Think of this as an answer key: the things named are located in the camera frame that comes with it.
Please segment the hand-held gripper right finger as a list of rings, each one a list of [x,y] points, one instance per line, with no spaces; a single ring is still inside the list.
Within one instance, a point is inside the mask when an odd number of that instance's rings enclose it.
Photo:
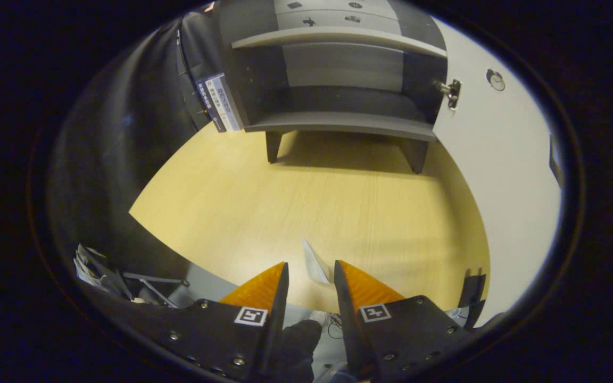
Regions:
[[[427,296],[404,298],[336,260],[334,286],[347,367],[359,381],[414,381],[457,356],[471,334]]]

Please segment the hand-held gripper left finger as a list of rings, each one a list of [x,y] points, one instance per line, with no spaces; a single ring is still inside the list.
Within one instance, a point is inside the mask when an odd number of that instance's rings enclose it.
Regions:
[[[279,369],[288,264],[266,270],[263,282],[265,305],[199,299],[178,309],[122,302],[119,322],[168,363],[204,381],[268,382]]]

